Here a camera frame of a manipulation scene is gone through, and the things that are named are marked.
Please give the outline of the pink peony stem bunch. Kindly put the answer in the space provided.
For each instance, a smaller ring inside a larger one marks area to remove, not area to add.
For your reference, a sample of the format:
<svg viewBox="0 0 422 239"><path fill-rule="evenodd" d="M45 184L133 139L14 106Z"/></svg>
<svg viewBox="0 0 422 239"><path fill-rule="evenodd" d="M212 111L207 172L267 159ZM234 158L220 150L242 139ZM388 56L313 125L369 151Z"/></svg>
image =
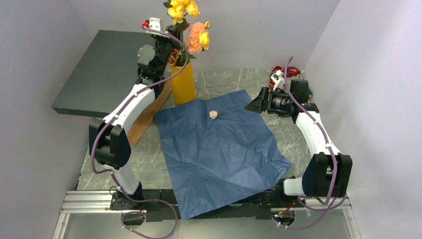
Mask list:
<svg viewBox="0 0 422 239"><path fill-rule="evenodd" d="M186 47L190 55L198 54L202 51L208 51L210 47L211 22L195 22L190 26L189 35L186 38Z"/></svg>

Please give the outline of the yellow flower stem bunch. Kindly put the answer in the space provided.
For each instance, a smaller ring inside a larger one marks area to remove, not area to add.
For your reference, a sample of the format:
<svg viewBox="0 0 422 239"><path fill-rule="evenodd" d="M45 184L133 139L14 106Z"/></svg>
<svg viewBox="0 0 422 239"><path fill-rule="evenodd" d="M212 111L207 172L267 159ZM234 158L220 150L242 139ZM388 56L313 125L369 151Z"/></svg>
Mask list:
<svg viewBox="0 0 422 239"><path fill-rule="evenodd" d="M184 44L189 35L190 26L194 23L189 23L187 17L196 18L201 11L194 0L166 0L163 2L167 9L167 15L172 19L172 26L176 24L182 25L181 40Z"/></svg>

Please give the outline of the brown rose stem bunch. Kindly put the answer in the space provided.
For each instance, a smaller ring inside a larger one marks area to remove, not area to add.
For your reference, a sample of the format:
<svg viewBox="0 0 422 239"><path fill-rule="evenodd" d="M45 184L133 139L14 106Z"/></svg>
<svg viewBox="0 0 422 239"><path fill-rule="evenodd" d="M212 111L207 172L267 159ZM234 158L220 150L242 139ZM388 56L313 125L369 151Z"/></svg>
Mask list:
<svg viewBox="0 0 422 239"><path fill-rule="evenodd" d="M180 54L181 54L180 49L173 48L168 58L167 65L171 67L180 67L181 66Z"/></svg>

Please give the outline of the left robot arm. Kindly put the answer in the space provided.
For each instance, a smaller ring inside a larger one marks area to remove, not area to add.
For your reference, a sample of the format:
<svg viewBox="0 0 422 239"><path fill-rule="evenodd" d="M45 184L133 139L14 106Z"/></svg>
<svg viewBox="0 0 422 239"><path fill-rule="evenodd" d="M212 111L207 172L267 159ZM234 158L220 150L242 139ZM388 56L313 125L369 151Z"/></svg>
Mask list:
<svg viewBox="0 0 422 239"><path fill-rule="evenodd" d="M138 77L131 91L110 114L89 125L89 155L95 174L109 173L116 184L118 195L130 209L137 209L143 202L143 189L129 165L131 146L128 132L137 118L161 95L167 81L164 72L172 50L185 50L173 27L163 27L151 19L142 29L154 41L141 46L138 55Z"/></svg>

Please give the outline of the cream single rose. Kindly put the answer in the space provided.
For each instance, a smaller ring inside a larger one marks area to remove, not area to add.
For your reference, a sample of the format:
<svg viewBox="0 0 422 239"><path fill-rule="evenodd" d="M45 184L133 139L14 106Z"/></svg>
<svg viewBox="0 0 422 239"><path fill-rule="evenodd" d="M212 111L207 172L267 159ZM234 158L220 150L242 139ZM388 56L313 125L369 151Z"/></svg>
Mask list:
<svg viewBox="0 0 422 239"><path fill-rule="evenodd" d="M244 110L244 108L240 108L240 109L231 109L231 110L226 110L226 111L210 111L209 112L209 118L211 120L215 120L217 119L220 115L226 114L226 113L230 113L230 112L235 112L235 111L241 111Z"/></svg>

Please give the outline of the red ribbon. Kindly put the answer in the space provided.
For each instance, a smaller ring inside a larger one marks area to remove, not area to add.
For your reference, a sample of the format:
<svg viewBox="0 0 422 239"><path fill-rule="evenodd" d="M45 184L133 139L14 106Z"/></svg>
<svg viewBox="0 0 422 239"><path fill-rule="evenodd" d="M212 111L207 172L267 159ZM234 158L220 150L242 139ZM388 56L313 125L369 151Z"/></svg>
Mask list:
<svg viewBox="0 0 422 239"><path fill-rule="evenodd" d="M282 68L282 67L280 67L280 66L276 66L276 67L274 67L273 69L272 69L272 71L273 70L281 70L283 73L284 73L284 69ZM291 77L295 77L295 76L298 76L298 75L300 75L301 74L301 71L298 69L298 68L296 68L296 67L288 67L287 68L287 76L286 76L286 78L291 78Z"/></svg>

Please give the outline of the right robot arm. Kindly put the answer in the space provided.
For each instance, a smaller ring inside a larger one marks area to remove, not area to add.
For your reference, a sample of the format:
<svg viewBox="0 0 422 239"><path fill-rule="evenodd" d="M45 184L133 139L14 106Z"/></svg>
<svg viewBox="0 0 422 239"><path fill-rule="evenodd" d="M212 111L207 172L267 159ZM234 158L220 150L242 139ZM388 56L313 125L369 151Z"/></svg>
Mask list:
<svg viewBox="0 0 422 239"><path fill-rule="evenodd" d="M245 109L259 114L267 112L291 117L303 134L312 156L302 177L283 180L283 188L274 193L277 205L289 205L294 196L316 198L323 205L333 198L345 196L352 159L342 154L329 138L318 107L309 102L309 84L306 80L292 80L284 93L262 87Z"/></svg>

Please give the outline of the blue wrapping paper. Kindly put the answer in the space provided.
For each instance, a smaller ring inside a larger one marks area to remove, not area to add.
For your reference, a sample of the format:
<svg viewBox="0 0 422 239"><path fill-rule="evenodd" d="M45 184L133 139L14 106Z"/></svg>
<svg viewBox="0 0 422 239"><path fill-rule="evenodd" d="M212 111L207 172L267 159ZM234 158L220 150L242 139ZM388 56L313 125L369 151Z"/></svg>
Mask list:
<svg viewBox="0 0 422 239"><path fill-rule="evenodd" d="M292 167L260 114L244 109L209 118L210 111L240 109L250 102L241 90L156 114L183 220L264 192Z"/></svg>

